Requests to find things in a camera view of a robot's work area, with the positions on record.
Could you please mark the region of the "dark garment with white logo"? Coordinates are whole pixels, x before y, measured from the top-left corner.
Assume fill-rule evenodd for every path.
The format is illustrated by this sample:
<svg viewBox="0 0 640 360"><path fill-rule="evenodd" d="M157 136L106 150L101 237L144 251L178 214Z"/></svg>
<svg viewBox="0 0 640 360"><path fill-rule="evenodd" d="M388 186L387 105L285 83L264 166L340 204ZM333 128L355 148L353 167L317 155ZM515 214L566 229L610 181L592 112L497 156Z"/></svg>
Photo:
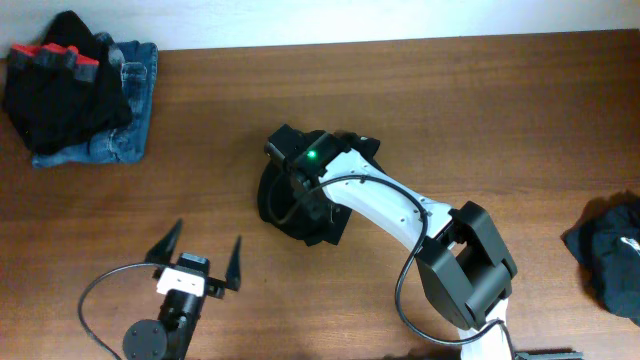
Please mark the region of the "dark garment with white logo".
<svg viewBox="0 0 640 360"><path fill-rule="evenodd" d="M568 231L563 242L591 274L589 287L609 313L639 323L639 202L615 206Z"/></svg>

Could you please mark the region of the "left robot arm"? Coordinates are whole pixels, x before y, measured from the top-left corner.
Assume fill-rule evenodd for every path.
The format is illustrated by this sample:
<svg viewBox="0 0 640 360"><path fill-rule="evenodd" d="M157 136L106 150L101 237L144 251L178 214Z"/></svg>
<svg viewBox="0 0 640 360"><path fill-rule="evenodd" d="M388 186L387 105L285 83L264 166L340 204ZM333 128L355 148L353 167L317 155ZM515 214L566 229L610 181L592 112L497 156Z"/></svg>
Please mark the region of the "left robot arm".
<svg viewBox="0 0 640 360"><path fill-rule="evenodd" d="M183 252L171 261L182 225L177 221L145 256L156 267L156 292L164 300L156 319L140 320L126 331L122 348L128 359L185 359L205 300L222 299L226 291L240 289L242 239L236 240L225 277L216 279L209 275L210 261L205 257Z"/></svg>

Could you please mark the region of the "folded blue denim jeans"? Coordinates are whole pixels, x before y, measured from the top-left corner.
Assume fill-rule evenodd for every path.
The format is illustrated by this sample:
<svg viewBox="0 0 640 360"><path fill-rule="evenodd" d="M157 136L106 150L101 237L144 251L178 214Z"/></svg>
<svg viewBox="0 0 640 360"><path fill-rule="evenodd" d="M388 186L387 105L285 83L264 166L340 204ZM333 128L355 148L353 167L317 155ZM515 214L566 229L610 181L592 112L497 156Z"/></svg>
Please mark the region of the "folded blue denim jeans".
<svg viewBox="0 0 640 360"><path fill-rule="evenodd" d="M109 63L120 75L132 121L126 126L102 131L85 143L65 147L52 155L36 154L31 160L35 168L66 163L133 164L144 157L157 79L158 48L152 42L115 42L106 32L96 34L95 38L109 49Z"/></svg>

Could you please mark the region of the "black garment with red trim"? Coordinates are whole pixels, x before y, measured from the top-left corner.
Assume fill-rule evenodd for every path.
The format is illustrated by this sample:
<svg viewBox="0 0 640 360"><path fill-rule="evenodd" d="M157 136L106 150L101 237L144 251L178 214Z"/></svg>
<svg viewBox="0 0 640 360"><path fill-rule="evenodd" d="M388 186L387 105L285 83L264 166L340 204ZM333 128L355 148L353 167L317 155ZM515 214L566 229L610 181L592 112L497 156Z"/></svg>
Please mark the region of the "black garment with red trim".
<svg viewBox="0 0 640 360"><path fill-rule="evenodd" d="M7 56L2 109L35 154L51 155L128 125L124 55L73 11L57 14L39 45L14 44Z"/></svg>

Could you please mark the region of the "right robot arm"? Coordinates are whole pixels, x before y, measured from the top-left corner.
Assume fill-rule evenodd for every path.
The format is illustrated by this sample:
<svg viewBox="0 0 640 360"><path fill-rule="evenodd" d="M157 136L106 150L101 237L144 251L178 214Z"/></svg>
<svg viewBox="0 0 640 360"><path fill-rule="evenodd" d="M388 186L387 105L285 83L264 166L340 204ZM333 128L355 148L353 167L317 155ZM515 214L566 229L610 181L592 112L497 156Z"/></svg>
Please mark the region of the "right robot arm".
<svg viewBox="0 0 640 360"><path fill-rule="evenodd" d="M409 251L395 289L395 307L411 267L431 306L457 328L439 339L401 321L434 344L460 348L464 360L580 359L574 351L515 349L506 325L516 263L488 212L425 197L388 176L374 156L375 138L350 132L302 132L288 125L266 141L270 162L261 177L261 218L308 246L337 244L352 213L390 234Z"/></svg>

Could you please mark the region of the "black t-shirt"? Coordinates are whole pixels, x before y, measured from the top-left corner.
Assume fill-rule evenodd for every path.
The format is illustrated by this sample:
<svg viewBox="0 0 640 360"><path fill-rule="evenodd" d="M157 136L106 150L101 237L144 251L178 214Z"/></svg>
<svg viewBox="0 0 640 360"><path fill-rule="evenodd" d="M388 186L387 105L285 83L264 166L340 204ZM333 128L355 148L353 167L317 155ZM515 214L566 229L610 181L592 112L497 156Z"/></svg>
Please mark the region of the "black t-shirt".
<svg viewBox="0 0 640 360"><path fill-rule="evenodd" d="M308 246L321 242L338 244L352 214L352 210L344 205L332 202L340 207L340 228L337 231L300 235L285 224L285 214L294 203L289 175L293 171L300 171L310 178L313 175L322 175L324 167L335 156L349 150L358 151L367 162L380 169L381 166L374 159L380 145L380 140L360 136L355 132L303 132L289 125L281 126L268 137L265 144L269 162L261 175L258 188L257 205L260 218Z"/></svg>

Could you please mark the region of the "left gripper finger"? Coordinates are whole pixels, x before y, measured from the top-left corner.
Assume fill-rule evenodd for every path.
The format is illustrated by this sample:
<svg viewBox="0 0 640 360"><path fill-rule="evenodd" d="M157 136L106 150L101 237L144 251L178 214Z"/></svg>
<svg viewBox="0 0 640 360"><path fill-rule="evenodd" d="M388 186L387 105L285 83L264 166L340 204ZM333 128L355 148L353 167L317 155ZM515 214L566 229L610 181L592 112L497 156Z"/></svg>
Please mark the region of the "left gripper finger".
<svg viewBox="0 0 640 360"><path fill-rule="evenodd" d="M146 253L145 261L168 265L176 248L182 226L183 220L178 219L169 232Z"/></svg>
<svg viewBox="0 0 640 360"><path fill-rule="evenodd" d="M241 287L240 251L242 237L238 236L234 244L229 264L225 273L226 288L237 292Z"/></svg>

